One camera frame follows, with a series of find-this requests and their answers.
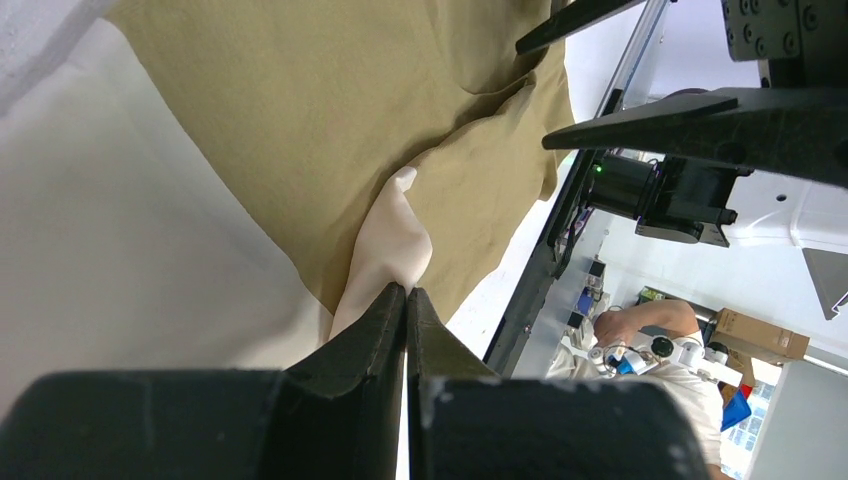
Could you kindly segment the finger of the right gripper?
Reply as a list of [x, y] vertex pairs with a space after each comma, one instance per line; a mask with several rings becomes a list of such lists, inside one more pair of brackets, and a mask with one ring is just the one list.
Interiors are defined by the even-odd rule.
[[553, 13], [515, 42], [518, 55], [544, 49], [567, 36], [617, 15], [644, 0], [577, 0]]

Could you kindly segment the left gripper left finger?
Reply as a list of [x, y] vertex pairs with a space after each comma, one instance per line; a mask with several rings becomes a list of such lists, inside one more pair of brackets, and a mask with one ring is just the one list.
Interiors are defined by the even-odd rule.
[[406, 293], [284, 370], [65, 371], [1, 424], [5, 479], [391, 479]]

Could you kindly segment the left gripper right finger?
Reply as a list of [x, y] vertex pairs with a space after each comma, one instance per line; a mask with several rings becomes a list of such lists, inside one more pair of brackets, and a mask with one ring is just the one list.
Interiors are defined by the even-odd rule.
[[647, 382], [504, 378], [407, 303], [409, 469], [414, 479], [705, 479], [694, 431]]

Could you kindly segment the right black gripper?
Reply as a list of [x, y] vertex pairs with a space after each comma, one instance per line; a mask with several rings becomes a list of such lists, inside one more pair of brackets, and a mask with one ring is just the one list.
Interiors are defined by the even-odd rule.
[[[679, 94], [546, 135], [547, 150], [625, 148], [847, 186], [847, 2], [721, 3], [731, 59], [774, 88]], [[834, 87], [834, 88], [782, 88]]]

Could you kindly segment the olive and cream underwear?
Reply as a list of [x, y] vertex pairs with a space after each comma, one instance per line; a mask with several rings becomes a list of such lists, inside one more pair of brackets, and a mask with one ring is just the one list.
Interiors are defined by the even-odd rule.
[[1, 407], [285, 368], [391, 281], [449, 320], [555, 191], [548, 1], [5, 1]]

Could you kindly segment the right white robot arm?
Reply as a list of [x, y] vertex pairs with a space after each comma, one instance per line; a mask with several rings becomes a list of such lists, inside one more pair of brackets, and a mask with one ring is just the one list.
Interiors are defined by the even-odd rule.
[[542, 140], [578, 153], [548, 245], [572, 250], [580, 207], [684, 244], [787, 241], [832, 319], [847, 308], [847, 5], [725, 1], [721, 10], [730, 57], [756, 62], [759, 85], [628, 108], [616, 75], [595, 119]]

